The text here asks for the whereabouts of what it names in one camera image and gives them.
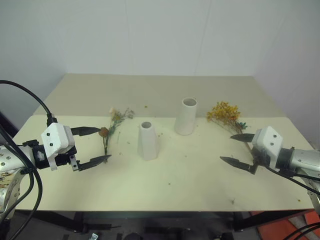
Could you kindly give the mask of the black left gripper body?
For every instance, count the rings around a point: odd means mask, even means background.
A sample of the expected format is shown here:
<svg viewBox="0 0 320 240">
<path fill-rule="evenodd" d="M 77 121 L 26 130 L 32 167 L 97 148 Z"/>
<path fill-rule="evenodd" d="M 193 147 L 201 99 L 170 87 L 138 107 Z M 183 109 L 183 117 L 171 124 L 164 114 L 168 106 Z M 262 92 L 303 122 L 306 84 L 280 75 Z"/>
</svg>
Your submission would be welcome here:
<svg viewBox="0 0 320 240">
<path fill-rule="evenodd" d="M 55 157 L 56 165 L 64 166 L 64 165 L 70 165 L 72 167 L 73 171 L 79 171 L 79 161 L 76 159 L 77 149 L 75 146 L 73 146 L 70 150 L 68 150 L 66 153 L 58 154 Z"/>
</svg>

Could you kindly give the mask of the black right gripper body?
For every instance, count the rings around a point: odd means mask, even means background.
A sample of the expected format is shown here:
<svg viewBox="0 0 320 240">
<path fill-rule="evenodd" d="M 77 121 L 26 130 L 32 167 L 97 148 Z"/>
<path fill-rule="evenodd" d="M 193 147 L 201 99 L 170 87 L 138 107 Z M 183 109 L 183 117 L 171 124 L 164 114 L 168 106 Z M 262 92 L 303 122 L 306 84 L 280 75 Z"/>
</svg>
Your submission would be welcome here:
<svg viewBox="0 0 320 240">
<path fill-rule="evenodd" d="M 249 172 L 255 175 L 258 167 L 265 167 L 266 163 L 263 154 L 257 148 L 252 148 L 251 155 L 253 157 L 253 165 L 249 167 Z"/>
</svg>

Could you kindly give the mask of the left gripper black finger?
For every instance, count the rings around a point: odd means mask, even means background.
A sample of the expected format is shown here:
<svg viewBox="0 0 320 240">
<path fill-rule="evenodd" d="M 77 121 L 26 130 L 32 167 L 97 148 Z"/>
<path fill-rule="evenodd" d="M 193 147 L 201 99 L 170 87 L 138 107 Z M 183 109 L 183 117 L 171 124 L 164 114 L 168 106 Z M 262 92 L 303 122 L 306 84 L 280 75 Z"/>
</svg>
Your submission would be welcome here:
<svg viewBox="0 0 320 240">
<path fill-rule="evenodd" d="M 107 154 L 107 155 L 102 155 L 102 156 L 92 158 L 92 159 L 90 159 L 90 161 L 88 161 L 86 163 L 79 163 L 78 170 L 84 171 L 84 170 L 96 167 L 96 166 L 100 165 L 101 163 L 107 163 L 108 159 L 110 157 L 111 157 L 111 155 Z"/>
<path fill-rule="evenodd" d="M 73 127 L 70 129 L 73 136 L 86 136 L 99 132 L 101 129 L 97 127 Z"/>
</svg>

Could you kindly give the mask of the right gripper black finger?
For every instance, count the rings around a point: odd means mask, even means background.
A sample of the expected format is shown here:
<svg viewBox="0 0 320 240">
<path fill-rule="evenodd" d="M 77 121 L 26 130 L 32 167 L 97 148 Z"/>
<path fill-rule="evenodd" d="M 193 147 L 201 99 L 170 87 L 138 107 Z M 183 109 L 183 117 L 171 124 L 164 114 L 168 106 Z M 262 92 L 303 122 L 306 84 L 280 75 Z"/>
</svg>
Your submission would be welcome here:
<svg viewBox="0 0 320 240">
<path fill-rule="evenodd" d="M 255 137 L 253 133 L 241 133 L 232 135 L 230 138 L 244 143 L 251 143 Z"/>
<path fill-rule="evenodd" d="M 251 172 L 250 171 L 251 165 L 249 165 L 247 163 L 244 163 L 244 162 L 240 162 L 236 158 L 220 156 L 220 159 L 223 160 L 225 163 L 227 163 L 227 164 L 229 164 L 229 165 L 231 165 L 231 166 L 233 166 L 235 168 L 244 170 L 244 171 L 249 172 L 249 173 Z"/>
</svg>

